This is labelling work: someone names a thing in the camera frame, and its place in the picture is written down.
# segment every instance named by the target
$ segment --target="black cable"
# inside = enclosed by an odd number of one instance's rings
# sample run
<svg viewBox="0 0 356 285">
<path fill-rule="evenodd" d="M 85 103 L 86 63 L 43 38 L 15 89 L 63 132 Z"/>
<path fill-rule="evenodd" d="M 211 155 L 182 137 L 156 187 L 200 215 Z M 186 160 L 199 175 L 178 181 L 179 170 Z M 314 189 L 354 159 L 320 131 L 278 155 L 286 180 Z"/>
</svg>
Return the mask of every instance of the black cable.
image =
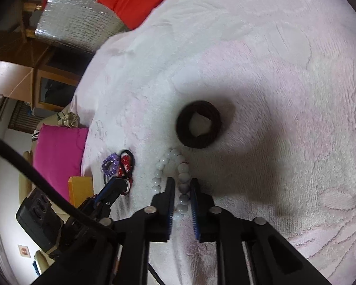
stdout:
<svg viewBox="0 0 356 285">
<path fill-rule="evenodd" d="M 13 150 L 9 145 L 0 139 L 0 156 L 6 161 L 16 167 L 25 177 L 33 182 L 39 189 L 41 189 L 51 201 L 53 201 L 59 208 L 67 214 L 75 218 L 78 222 L 87 227 L 95 229 L 97 232 L 106 235 L 113 239 L 116 232 L 107 228 L 100 223 L 90 219 L 87 215 L 75 208 L 71 203 L 64 199 L 45 179 L 40 173 L 33 168 L 20 154 Z"/>
<path fill-rule="evenodd" d="M 211 120 L 210 131 L 206 134 L 195 137 L 191 134 L 189 124 L 194 113 Z M 214 105 L 206 101 L 196 101 L 185 106 L 177 118 L 175 131 L 178 139 L 186 147 L 203 149 L 213 143 L 220 133 L 222 121 L 220 113 Z"/>
<path fill-rule="evenodd" d="M 148 263 L 148 270 L 151 273 L 151 275 L 154 277 L 154 279 L 157 281 L 157 283 L 159 285 L 166 285 L 161 278 L 158 276 L 158 274 L 156 273 L 156 270 L 153 269 L 153 267 L 150 265 L 150 263 Z"/>
</svg>

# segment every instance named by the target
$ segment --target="white bead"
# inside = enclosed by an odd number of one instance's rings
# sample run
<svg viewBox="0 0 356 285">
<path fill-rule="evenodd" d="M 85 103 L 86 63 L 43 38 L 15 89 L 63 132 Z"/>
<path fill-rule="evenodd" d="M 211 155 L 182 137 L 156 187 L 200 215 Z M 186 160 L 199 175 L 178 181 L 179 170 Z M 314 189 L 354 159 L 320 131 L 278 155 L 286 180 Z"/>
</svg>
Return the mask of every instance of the white bead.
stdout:
<svg viewBox="0 0 356 285">
<path fill-rule="evenodd" d="M 162 177 L 162 170 L 156 170 L 155 171 L 155 177 L 161 178 Z"/>
<path fill-rule="evenodd" d="M 183 219 L 183 214 L 180 214 L 179 212 L 174 212 L 173 220 L 177 221 L 177 220 L 181 220 L 181 219 Z"/>
<path fill-rule="evenodd" d="M 172 154 L 170 153 L 170 151 L 171 151 L 171 150 L 167 150 L 167 151 L 165 152 L 165 157 L 171 158 Z"/>
<path fill-rule="evenodd" d="M 179 203 L 183 205 L 187 205 L 190 201 L 190 198 L 186 194 L 182 194 L 179 196 Z"/>
<path fill-rule="evenodd" d="M 189 182 L 190 174 L 188 172 L 183 172 L 179 174 L 178 179 L 183 183 Z"/>
<path fill-rule="evenodd" d="M 169 162 L 169 159 L 167 157 L 162 157 L 159 161 L 160 163 L 166 165 Z"/>
<path fill-rule="evenodd" d="M 152 179 L 152 184 L 153 185 L 160 185 L 161 184 L 161 178 L 153 178 Z"/>
<path fill-rule="evenodd" d="M 183 155 L 178 155 L 177 156 L 177 163 L 180 164 L 180 163 L 183 163 L 186 161 L 186 158 L 183 156 Z"/>
<path fill-rule="evenodd" d="M 182 183 L 180 186 L 178 186 L 178 190 L 182 194 L 186 194 L 190 190 L 190 187 L 187 183 Z"/>
<path fill-rule="evenodd" d="M 170 151 L 170 158 L 176 158 L 179 155 L 179 151 L 177 149 L 173 149 Z"/>
<path fill-rule="evenodd" d="M 178 165 L 178 172 L 181 174 L 183 172 L 189 172 L 189 165 L 182 163 Z"/>
<path fill-rule="evenodd" d="M 181 214 L 185 214 L 189 210 L 189 208 L 186 205 L 182 205 L 182 204 L 178 204 L 176 209 Z"/>
<path fill-rule="evenodd" d="M 161 187 L 159 185 L 152 187 L 152 195 L 158 194 L 159 192 L 161 192 Z"/>
<path fill-rule="evenodd" d="M 162 164 L 161 162 L 158 162 L 158 163 L 156 164 L 156 168 L 157 168 L 158 170 L 162 170 L 162 169 L 164 169 L 164 167 L 165 167 L 165 165 Z"/>
</svg>

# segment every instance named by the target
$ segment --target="black hair elastic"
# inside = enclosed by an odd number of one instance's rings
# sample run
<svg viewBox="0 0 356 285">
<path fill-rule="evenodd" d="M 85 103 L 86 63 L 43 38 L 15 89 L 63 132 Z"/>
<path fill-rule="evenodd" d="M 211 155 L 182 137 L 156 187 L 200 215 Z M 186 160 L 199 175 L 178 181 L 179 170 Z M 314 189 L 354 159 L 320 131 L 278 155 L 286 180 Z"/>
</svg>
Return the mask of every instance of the black hair elastic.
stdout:
<svg viewBox="0 0 356 285">
<path fill-rule="evenodd" d="M 206 134 L 195 137 L 191 134 L 189 123 L 194 113 L 211 120 L 210 131 Z M 212 144 L 219 135 L 222 127 L 220 113 L 214 105 L 206 101 L 195 101 L 188 104 L 182 109 L 175 124 L 175 131 L 177 132 L 178 139 L 186 147 L 203 149 Z"/>
</svg>

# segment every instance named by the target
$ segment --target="pink cushion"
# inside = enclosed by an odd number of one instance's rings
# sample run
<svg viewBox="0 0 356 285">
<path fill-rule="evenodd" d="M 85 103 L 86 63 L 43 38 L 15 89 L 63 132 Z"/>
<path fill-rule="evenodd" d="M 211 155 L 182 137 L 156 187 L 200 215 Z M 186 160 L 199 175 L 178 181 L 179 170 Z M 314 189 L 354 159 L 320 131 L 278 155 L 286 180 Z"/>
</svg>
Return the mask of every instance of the pink cushion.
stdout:
<svg viewBox="0 0 356 285">
<path fill-rule="evenodd" d="M 43 125 L 34 151 L 33 166 L 69 200 L 69 178 L 80 176 L 87 128 Z"/>
</svg>

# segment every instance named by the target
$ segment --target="white fluffy blanket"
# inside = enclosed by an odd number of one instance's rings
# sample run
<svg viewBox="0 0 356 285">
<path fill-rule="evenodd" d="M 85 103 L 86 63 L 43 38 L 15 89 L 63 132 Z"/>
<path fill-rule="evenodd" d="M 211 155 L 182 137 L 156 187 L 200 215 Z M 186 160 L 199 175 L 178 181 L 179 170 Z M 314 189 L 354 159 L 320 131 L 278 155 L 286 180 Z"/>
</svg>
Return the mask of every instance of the white fluffy blanket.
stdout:
<svg viewBox="0 0 356 285">
<path fill-rule="evenodd" d="M 266 218 L 333 284 L 354 281 L 356 13 L 346 0 L 165 0 L 103 45 L 76 97 L 95 191 L 108 154 L 136 157 L 114 219 L 150 203 L 155 164 L 178 147 L 217 205 Z M 174 131 L 194 100 L 224 123 L 202 150 Z M 195 241 L 191 215 L 179 222 L 150 262 L 166 284 L 216 284 L 214 245 Z"/>
</svg>

